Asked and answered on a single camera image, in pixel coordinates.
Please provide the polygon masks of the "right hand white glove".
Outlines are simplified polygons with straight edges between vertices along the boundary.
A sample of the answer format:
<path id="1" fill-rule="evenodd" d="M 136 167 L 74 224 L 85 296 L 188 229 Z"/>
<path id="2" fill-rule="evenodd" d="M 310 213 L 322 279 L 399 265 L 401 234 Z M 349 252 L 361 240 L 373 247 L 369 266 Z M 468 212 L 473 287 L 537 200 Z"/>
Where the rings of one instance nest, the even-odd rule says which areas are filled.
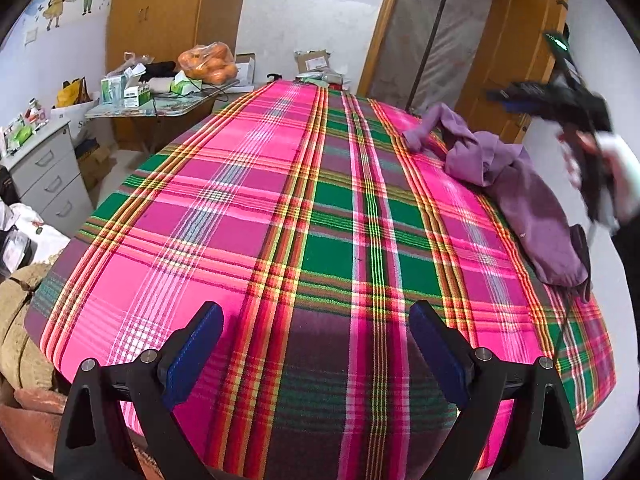
<path id="1" fill-rule="evenodd" d="M 582 185 L 582 170 L 570 148 L 570 140 L 576 140 L 586 154 L 601 155 L 606 173 L 613 179 L 613 210 L 615 222 L 610 229 L 617 232 L 639 213 L 639 159 L 625 140 L 615 133 L 595 134 L 565 128 L 558 134 L 561 143 L 568 180 L 574 188 Z"/>

